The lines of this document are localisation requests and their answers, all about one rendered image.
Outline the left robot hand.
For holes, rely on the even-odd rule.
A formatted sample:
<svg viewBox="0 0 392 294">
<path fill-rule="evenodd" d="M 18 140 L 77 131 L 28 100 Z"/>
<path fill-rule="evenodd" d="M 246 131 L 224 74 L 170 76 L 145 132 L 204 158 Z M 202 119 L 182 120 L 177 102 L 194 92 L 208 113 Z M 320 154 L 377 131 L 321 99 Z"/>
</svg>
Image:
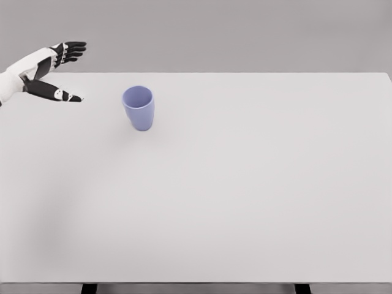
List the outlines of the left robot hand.
<svg viewBox="0 0 392 294">
<path fill-rule="evenodd" d="M 42 78 L 63 64 L 78 61 L 86 51 L 86 45 L 82 41 L 68 41 L 44 47 L 16 61 L 5 71 L 21 79 L 23 88 L 20 92 L 55 102 L 81 102 L 80 96 L 44 82 Z"/>
</svg>

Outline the lavender blue cup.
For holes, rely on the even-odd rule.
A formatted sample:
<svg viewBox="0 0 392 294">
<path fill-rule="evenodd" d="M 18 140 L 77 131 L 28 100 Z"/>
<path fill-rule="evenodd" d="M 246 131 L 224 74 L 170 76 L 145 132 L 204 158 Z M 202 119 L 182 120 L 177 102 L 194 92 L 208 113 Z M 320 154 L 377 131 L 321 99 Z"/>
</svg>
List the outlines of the lavender blue cup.
<svg viewBox="0 0 392 294">
<path fill-rule="evenodd" d="M 154 119 L 154 96 L 144 86 L 133 86 L 122 95 L 122 104 L 133 127 L 139 131 L 151 128 Z"/>
</svg>

